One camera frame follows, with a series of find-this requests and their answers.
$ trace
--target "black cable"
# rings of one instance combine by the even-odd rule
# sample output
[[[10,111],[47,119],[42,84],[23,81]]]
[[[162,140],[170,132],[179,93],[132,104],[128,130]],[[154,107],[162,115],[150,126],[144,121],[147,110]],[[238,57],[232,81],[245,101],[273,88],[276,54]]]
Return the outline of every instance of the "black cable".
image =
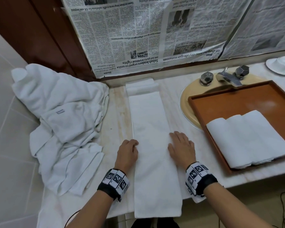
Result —
[[[283,202],[283,199],[282,199],[282,196],[285,194],[285,192],[282,192],[281,194],[280,194],[280,200],[281,200],[281,203],[282,203],[282,207],[283,207],[283,220],[282,220],[282,228],[285,228],[285,207],[284,207],[284,202]]]
[[[76,211],[74,214],[72,214],[72,216],[67,220],[66,225],[67,225],[67,223],[69,222],[69,220],[70,220],[75,214],[77,214],[79,211]]]

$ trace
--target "white towel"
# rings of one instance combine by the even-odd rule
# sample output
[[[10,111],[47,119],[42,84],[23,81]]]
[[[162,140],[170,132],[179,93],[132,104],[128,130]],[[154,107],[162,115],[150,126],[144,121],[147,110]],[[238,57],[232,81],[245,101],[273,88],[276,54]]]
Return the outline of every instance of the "white towel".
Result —
[[[243,169],[285,155],[285,140],[259,111],[215,119],[207,129],[231,168]]]
[[[126,84],[133,137],[139,141],[134,176],[136,218],[177,217],[182,196],[177,168],[167,146],[169,125],[158,84],[149,78]]]
[[[37,64],[12,70],[15,95],[40,119],[30,134],[32,156],[46,187],[58,195],[82,195],[104,154],[88,143],[98,137],[108,105],[108,87]]]

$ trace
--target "hand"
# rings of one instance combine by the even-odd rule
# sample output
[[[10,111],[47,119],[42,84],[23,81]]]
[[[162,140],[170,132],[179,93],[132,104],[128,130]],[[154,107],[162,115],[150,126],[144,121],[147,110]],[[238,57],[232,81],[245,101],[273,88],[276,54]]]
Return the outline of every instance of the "hand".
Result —
[[[170,133],[170,136],[174,145],[171,143],[168,145],[170,156],[178,166],[186,170],[189,165],[196,162],[194,143],[189,141],[184,133],[178,131]]]
[[[126,175],[138,158],[138,151],[135,147],[138,141],[132,139],[131,141],[124,140],[117,152],[115,161],[115,169],[123,171]]]

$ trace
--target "newspaper page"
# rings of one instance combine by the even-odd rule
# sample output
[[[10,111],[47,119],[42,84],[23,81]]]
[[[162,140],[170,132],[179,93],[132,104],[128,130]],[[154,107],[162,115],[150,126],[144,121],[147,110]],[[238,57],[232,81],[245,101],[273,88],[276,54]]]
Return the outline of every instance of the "newspaper page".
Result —
[[[62,0],[97,78],[216,59],[251,0]]]
[[[220,60],[285,49],[285,0],[255,0]]]

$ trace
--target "faucet spout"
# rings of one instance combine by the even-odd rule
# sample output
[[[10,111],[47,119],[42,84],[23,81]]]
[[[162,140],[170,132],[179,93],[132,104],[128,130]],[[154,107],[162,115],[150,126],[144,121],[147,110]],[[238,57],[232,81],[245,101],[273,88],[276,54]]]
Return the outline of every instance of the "faucet spout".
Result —
[[[241,81],[236,76],[226,72],[225,70],[223,72],[219,72],[216,75],[216,79],[218,81],[226,81],[226,82],[230,83],[234,88],[238,88],[240,86],[243,86]]]

